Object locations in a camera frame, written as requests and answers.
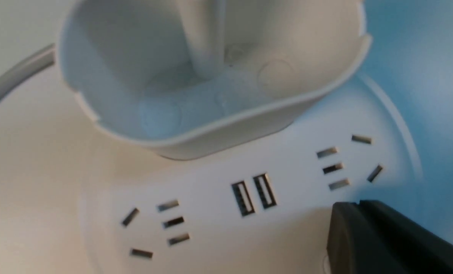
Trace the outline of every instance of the power strip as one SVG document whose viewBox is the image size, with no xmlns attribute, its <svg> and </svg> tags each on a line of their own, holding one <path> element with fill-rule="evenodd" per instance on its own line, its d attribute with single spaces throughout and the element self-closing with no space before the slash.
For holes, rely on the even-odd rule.
<svg viewBox="0 0 453 274">
<path fill-rule="evenodd" d="M 363 75 L 282 132 L 220 153 L 173 161 L 97 134 L 87 162 L 80 221 L 103 274 L 320 274 L 334 202 L 424 216 L 410 133 Z"/>
</svg>

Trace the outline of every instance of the gray cable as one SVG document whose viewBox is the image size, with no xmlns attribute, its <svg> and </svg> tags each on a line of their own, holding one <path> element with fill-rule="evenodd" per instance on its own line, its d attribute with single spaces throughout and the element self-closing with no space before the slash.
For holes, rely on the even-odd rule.
<svg viewBox="0 0 453 274">
<path fill-rule="evenodd" d="M 0 76 L 0 101 L 28 78 L 54 64 L 54 44 L 39 50 Z"/>
</svg>

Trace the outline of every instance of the black plastic object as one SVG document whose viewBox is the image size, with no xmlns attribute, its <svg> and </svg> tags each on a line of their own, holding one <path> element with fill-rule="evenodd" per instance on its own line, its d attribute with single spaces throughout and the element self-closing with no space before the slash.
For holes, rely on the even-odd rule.
<svg viewBox="0 0 453 274">
<path fill-rule="evenodd" d="M 453 274 L 453 245 L 380 201 L 334 204 L 327 252 L 332 274 Z"/>
</svg>

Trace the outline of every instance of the blue wall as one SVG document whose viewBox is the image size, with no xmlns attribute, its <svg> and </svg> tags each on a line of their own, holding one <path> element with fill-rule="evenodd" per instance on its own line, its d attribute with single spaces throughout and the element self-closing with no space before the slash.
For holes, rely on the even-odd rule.
<svg viewBox="0 0 453 274">
<path fill-rule="evenodd" d="M 423 165 L 425 226 L 453 243 L 453 0 L 366 0 L 362 71 L 404 117 Z"/>
</svg>

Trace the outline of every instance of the white desk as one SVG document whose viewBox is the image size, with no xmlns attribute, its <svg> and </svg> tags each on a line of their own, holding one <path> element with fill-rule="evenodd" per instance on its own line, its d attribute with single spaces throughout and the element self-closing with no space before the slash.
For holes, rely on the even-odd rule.
<svg viewBox="0 0 453 274">
<path fill-rule="evenodd" d="M 0 75 L 54 41 L 73 0 L 0 0 Z M 0 104 L 0 274 L 88 274 L 77 202 L 94 133 L 50 68 Z"/>
</svg>

